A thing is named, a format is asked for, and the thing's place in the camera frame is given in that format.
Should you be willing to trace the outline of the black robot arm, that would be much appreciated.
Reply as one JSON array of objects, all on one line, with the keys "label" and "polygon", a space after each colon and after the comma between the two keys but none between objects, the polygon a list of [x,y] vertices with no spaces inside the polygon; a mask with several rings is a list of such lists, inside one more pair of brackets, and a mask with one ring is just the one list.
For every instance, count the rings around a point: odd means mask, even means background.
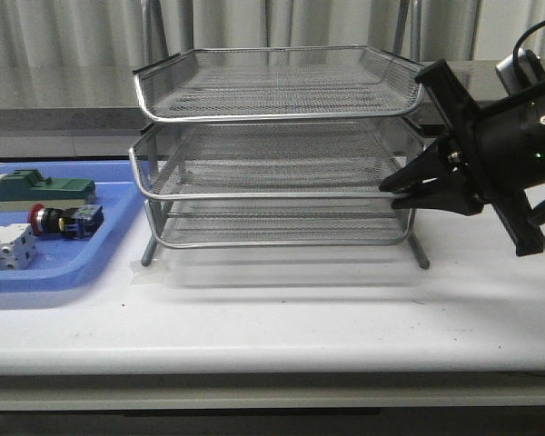
[{"label": "black robot arm", "polygon": [[531,50],[496,67],[507,97],[479,106],[447,62],[422,69],[446,131],[379,188],[399,195],[394,209],[432,209],[472,216],[491,205],[516,254],[542,253],[545,200],[531,206],[526,189],[545,184],[545,70]]}]

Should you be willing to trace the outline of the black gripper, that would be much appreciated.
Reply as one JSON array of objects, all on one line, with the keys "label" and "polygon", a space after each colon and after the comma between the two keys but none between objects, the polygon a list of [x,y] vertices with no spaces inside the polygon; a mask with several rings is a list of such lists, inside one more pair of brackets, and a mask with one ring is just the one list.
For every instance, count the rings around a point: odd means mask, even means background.
[{"label": "black gripper", "polygon": [[[499,216],[518,256],[542,253],[545,236],[537,224],[528,221],[530,204],[526,194],[521,188],[500,187],[483,164],[481,141],[475,134],[480,107],[444,60],[426,67],[416,81],[435,103],[449,135],[436,139],[381,182],[382,192],[405,193],[392,201],[391,208],[475,215],[487,203]],[[450,159],[454,152],[461,159],[458,166]]]}]

